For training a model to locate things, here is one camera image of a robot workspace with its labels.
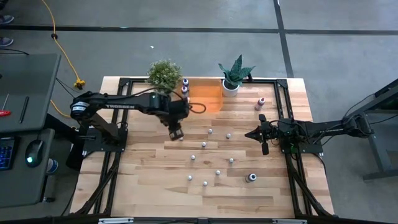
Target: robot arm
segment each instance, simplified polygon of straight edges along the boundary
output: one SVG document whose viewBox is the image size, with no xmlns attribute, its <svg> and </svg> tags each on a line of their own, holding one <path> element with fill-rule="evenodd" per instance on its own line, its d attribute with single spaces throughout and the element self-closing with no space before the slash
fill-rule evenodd
<svg viewBox="0 0 398 224">
<path fill-rule="evenodd" d="M 118 127 L 107 123 L 96 112 L 100 109 L 128 109 L 155 115 L 168 127 L 171 140 L 183 136 L 180 121 L 189 114 L 186 100 L 171 101 L 168 95 L 160 93 L 143 93 L 140 95 L 118 96 L 86 92 L 75 99 L 70 106 L 70 116 L 79 123 L 94 126 L 101 131 L 107 141 L 118 140 Z"/>
<path fill-rule="evenodd" d="M 294 119 L 267 121 L 263 114 L 259 115 L 259 120 L 261 124 L 245 136 L 262 143 L 264 155 L 269 153 L 267 141 L 271 139 L 278 139 L 281 147 L 285 149 L 319 153 L 322 152 L 320 140 L 323 137 L 348 134 L 352 137 L 367 138 L 373 133 L 367 119 L 362 114 L 323 123 Z"/>
</svg>

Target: wooden tabletop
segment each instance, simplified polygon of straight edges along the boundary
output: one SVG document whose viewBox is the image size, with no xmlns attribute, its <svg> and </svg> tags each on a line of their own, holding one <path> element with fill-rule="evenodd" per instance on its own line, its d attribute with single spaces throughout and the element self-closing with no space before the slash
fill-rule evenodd
<svg viewBox="0 0 398 224">
<path fill-rule="evenodd" d="M 116 94 L 119 78 L 104 77 L 101 92 Z M 287 80 L 295 119 L 311 121 L 303 79 Z M 146 88 L 146 83 L 135 83 L 133 93 Z M 260 97 L 265 97 L 266 103 L 258 112 L 254 105 Z M 111 121 L 112 110 L 98 113 Z M 183 141 L 170 141 L 167 128 L 155 116 L 130 111 L 128 146 L 121 158 L 112 216 L 294 217 L 286 163 L 279 147 L 269 142 L 270 153 L 263 156 L 261 145 L 244 137 L 259 125 L 259 113 L 269 120 L 278 119 L 272 85 L 245 84 L 236 97 L 223 98 L 220 112 L 190 113 L 182 122 Z M 71 212 L 81 208 L 98 186 L 103 156 L 103 152 L 95 152 L 83 161 Z M 311 154 L 303 154 L 303 164 L 309 189 L 333 213 L 321 162 Z M 248 184 L 244 178 L 250 173 L 258 178 Z M 298 192 L 304 211 L 302 194 Z M 105 189 L 102 208 L 107 194 Z"/>
</svg>

